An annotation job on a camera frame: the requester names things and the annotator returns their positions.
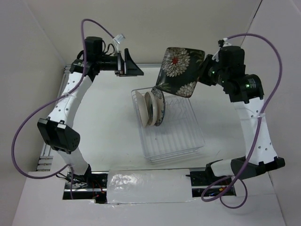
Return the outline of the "dark square patterned plate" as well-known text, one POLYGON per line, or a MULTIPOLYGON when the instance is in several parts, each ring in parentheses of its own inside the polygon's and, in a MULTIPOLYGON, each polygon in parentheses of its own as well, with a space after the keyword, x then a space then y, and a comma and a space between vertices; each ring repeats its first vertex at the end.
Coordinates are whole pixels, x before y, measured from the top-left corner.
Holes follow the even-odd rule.
POLYGON ((204 59, 205 52, 202 50, 168 47, 155 88, 179 97, 191 97, 204 59))

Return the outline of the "orange rimmed petal pattern plate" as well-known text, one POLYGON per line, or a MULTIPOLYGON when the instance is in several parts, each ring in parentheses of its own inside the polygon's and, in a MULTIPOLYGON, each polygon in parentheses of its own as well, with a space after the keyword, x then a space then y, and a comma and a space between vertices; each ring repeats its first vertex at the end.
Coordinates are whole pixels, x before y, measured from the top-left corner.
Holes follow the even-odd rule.
POLYGON ((148 120, 149 120, 149 114, 148 114, 148 109, 147 109, 147 105, 146 105, 146 102, 145 102, 145 98, 137 90, 135 91, 135 95, 136 95, 137 104, 138 104, 138 108, 139 108, 139 113, 140 113, 140 117, 141 117, 141 121, 142 121, 142 126, 146 127, 147 123, 148 123, 148 120))

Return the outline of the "blue and white patterned plate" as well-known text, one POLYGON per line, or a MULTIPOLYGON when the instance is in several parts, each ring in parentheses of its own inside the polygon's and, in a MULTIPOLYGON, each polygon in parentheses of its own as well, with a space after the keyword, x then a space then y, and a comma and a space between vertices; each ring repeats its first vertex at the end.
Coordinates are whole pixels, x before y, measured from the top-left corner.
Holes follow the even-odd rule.
POLYGON ((155 96, 157 102, 157 120, 155 126, 160 126, 165 116, 165 96, 164 93, 156 88, 152 88, 151 93, 155 96))

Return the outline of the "cream plate with blue centre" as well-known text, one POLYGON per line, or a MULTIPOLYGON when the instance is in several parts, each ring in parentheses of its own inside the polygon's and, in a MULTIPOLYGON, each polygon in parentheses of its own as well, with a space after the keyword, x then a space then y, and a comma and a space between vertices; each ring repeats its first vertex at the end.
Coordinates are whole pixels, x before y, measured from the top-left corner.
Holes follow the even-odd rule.
POLYGON ((144 99, 149 117, 147 126, 159 126, 158 97, 151 91, 148 91, 145 93, 144 99))

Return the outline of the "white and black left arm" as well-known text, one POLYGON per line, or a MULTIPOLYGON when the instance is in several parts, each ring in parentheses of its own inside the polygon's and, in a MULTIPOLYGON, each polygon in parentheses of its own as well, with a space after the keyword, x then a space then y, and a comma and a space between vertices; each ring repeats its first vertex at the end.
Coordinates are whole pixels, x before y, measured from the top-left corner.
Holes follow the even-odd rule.
POLYGON ((73 122, 86 91, 91 87, 100 71, 114 71, 117 76, 143 76, 143 71, 132 60, 129 50, 124 55, 113 56, 102 52, 88 51, 85 62, 78 54, 73 61, 70 74, 61 99, 47 118, 38 120, 37 126, 44 142, 56 151, 71 166, 78 185, 89 187, 93 182, 90 165, 84 160, 80 150, 80 134, 73 129, 73 122))

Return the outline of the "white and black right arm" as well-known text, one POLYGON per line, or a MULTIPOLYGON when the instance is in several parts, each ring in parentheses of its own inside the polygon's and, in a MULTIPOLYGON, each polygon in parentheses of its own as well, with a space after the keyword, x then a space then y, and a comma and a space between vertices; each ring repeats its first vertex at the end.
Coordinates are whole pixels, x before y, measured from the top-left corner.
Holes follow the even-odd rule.
POLYGON ((264 99, 260 78, 246 74, 244 55, 222 57, 219 61, 207 55, 200 66, 199 82, 206 85, 221 85, 229 95, 238 113, 246 152, 243 157, 216 160, 206 165, 205 179, 217 184, 223 176, 247 179, 285 166, 273 147, 265 118, 267 101, 264 99))

